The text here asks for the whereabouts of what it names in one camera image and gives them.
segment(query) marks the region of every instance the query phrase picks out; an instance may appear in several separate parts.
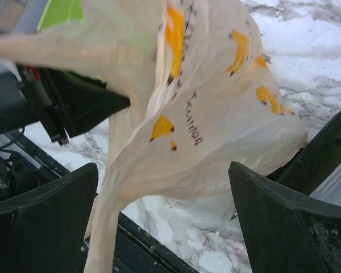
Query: clear plastic container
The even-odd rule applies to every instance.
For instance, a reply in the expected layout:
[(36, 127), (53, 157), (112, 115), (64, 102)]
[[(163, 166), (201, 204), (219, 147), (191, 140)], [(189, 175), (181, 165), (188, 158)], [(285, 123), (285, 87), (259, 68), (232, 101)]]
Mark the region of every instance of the clear plastic container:
[(310, 196), (341, 206), (341, 163)]

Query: yellow banana graphic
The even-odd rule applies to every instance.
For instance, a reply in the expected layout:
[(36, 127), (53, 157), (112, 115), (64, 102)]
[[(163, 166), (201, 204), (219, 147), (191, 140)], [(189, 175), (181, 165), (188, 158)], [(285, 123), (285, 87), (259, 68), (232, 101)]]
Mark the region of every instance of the yellow banana graphic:
[(165, 25), (165, 40), (173, 51), (168, 84), (180, 75), (182, 63), (182, 44), (184, 39), (184, 19), (181, 11), (167, 7), (167, 23)]
[(265, 106), (267, 106), (269, 102), (272, 108), (272, 113), (274, 114), (284, 115), (284, 113), (287, 112), (291, 115), (295, 115), (295, 113), (292, 110), (286, 109), (283, 104), (279, 105), (276, 96), (272, 92), (270, 92), (265, 86), (260, 86), (256, 89), (256, 97)]
[(239, 32), (237, 30), (233, 30), (230, 33), (230, 39), (234, 40), (237, 45), (237, 50), (235, 54), (234, 63), (226, 69), (225, 73), (230, 72), (230, 77), (235, 74), (241, 66), (245, 63), (246, 58), (249, 54), (249, 38)]
[(256, 61), (259, 65), (261, 65), (262, 67), (268, 68), (267, 62), (265, 61), (264, 55), (263, 55), (263, 54), (259, 55), (259, 56), (255, 59), (255, 61)]
[[(152, 136), (150, 138), (150, 141), (153, 141), (153, 140), (161, 137), (162, 135), (166, 135), (166, 136), (170, 137), (172, 132), (174, 132), (173, 124), (169, 121), (169, 119), (167, 119), (165, 116), (161, 115), (158, 118), (157, 122), (154, 124), (153, 133), (152, 133)], [(170, 149), (172, 151), (177, 150), (177, 145), (175, 144), (175, 142), (173, 142), (173, 141), (170, 142)]]

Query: plastic bag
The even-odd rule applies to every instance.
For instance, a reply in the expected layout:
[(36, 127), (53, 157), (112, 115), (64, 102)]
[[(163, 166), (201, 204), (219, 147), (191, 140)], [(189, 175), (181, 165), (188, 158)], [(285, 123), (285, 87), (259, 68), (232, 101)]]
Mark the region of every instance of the plastic bag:
[[(192, 199), (230, 191), (231, 161), (267, 175), (303, 146), (307, 129), (283, 104), (259, 29), (238, 0), (82, 3), (84, 22), (0, 39), (0, 57), (101, 75), (131, 98), (129, 109), (110, 118), (107, 170), (88, 229), (85, 273), (107, 273), (118, 215), (129, 203), (146, 195)], [(144, 16), (160, 3), (163, 16)], [(156, 63), (153, 43), (141, 46), (134, 30), (125, 34), (135, 26), (123, 22), (144, 18), (144, 39), (157, 29)], [(108, 33), (114, 37), (104, 38)]]

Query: marble surface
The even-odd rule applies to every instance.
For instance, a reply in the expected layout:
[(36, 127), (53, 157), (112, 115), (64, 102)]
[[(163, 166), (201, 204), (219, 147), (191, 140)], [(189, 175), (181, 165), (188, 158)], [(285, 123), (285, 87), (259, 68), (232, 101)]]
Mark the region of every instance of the marble surface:
[[(285, 101), (312, 138), (341, 109), (341, 0), (245, 0), (260, 26), (266, 58)], [(26, 135), (69, 170), (95, 162), (102, 180), (107, 122), (65, 147), (36, 124)], [(145, 197), (124, 213), (200, 273), (250, 273), (228, 194), (194, 201)]]

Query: robotic arm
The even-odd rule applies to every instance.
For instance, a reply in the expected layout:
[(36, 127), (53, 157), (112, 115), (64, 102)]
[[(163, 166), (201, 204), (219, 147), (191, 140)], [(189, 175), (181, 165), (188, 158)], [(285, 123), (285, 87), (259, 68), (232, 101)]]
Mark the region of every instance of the robotic arm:
[(39, 121), (51, 141), (63, 145), (130, 106), (99, 80), (28, 66), (18, 71), (21, 81), (0, 72), (0, 134)]

